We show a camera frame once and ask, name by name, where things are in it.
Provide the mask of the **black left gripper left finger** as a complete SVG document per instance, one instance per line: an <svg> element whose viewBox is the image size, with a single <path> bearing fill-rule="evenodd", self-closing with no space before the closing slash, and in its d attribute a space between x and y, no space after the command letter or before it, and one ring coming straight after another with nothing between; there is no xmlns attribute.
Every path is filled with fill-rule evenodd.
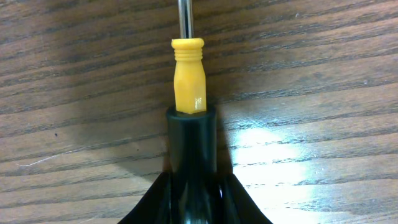
<svg viewBox="0 0 398 224"><path fill-rule="evenodd" d="M137 205L118 224L169 224L170 174L162 172Z"/></svg>

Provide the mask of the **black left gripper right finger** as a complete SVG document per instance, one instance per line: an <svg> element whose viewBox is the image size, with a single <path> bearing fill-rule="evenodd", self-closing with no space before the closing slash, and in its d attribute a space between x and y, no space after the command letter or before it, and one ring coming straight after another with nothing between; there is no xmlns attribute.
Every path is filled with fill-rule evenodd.
<svg viewBox="0 0 398 224"><path fill-rule="evenodd" d="M221 179L224 224L272 224L234 174Z"/></svg>

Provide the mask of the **black yellow screwdriver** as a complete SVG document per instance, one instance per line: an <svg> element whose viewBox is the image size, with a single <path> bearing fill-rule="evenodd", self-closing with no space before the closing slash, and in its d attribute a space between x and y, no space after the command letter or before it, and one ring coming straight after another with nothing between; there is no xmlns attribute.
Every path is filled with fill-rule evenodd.
<svg viewBox="0 0 398 224"><path fill-rule="evenodd" d="M216 114L206 102L204 41L193 36L192 2L178 0L180 38L175 54L175 106L167 110L170 141L171 222L217 223Z"/></svg>

